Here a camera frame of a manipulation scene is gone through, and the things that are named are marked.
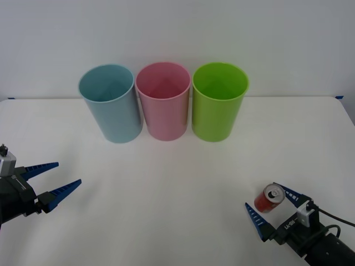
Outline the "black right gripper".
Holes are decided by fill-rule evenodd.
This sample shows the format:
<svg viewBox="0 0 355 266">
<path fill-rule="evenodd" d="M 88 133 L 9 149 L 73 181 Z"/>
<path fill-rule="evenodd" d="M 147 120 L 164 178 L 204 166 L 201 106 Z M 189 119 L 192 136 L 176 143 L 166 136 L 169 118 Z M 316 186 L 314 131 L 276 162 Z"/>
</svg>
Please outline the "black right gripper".
<svg viewBox="0 0 355 266">
<path fill-rule="evenodd" d="M 313 208 L 313 199 L 298 193 L 290 188 L 274 182 L 283 188 L 286 198 L 296 207 L 304 206 L 306 209 Z M 312 235 L 322 229 L 322 223 L 316 222 L 315 226 L 306 227 L 302 225 L 297 215 L 292 215 L 283 222 L 277 229 L 269 224 L 261 215 L 259 215 L 248 203 L 245 203 L 246 210 L 255 226 L 257 233 L 263 242 L 275 240 L 279 245 L 288 244 L 297 254 L 307 254 L 316 240 L 309 241 L 303 247 L 303 243 Z"/>
</svg>

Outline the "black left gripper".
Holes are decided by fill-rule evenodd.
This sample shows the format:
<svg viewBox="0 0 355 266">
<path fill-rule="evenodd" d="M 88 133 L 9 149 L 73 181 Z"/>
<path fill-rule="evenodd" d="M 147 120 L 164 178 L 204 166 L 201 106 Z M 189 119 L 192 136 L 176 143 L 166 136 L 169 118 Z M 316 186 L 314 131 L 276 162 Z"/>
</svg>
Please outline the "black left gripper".
<svg viewBox="0 0 355 266">
<path fill-rule="evenodd" d="M 1 177 L 1 225 L 20 216 L 29 216 L 42 211 L 49 213 L 68 197 L 82 180 L 36 195 L 28 180 L 59 166 L 58 162 L 16 167 L 14 174 Z"/>
</svg>

